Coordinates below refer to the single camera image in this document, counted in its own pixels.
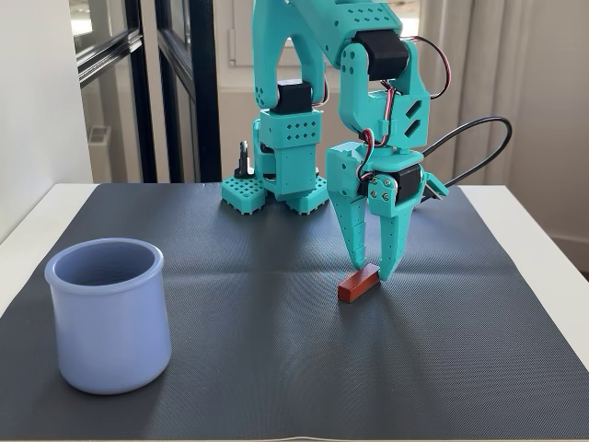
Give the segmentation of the teal gripper black servo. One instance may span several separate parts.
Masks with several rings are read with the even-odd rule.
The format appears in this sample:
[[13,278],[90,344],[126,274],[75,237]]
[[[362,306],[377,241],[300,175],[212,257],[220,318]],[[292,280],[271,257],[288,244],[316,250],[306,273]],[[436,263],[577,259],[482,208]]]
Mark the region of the teal gripper black servo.
[[[369,170],[375,173],[368,185],[368,208],[379,217],[381,253],[378,277],[385,281],[397,267],[404,250],[413,210],[412,197],[423,183],[422,199],[442,199],[447,195],[447,188],[433,174],[422,169],[421,152],[379,151],[381,155],[373,154],[368,161]],[[365,198],[346,197],[338,192],[329,192],[329,198],[352,265],[360,269],[365,265]]]

